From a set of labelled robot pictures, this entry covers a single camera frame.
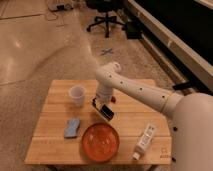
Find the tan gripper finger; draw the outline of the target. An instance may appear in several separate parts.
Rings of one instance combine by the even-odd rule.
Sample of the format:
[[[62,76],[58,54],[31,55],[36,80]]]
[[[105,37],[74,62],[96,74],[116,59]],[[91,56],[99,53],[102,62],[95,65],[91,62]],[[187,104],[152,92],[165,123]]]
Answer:
[[[96,99],[96,98],[94,98],[93,100],[92,100],[92,105],[93,105],[93,107],[96,109],[96,110],[100,110],[100,108],[101,108],[101,104],[99,103],[99,101]]]

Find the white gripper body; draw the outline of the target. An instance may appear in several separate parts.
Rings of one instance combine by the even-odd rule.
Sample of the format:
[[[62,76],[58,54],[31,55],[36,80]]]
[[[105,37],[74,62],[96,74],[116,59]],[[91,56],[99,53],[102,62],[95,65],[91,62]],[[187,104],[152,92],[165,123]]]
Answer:
[[[113,94],[111,87],[106,87],[102,84],[97,86],[96,98],[102,103],[109,103]]]

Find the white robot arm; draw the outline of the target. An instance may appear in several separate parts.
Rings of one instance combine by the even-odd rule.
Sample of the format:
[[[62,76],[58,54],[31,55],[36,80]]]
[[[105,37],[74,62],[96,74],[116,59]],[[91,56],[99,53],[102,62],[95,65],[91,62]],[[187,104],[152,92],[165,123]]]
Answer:
[[[121,66],[110,62],[96,69],[95,97],[107,104],[117,89],[173,121],[172,171],[213,171],[213,95],[181,95],[138,83],[120,74]]]

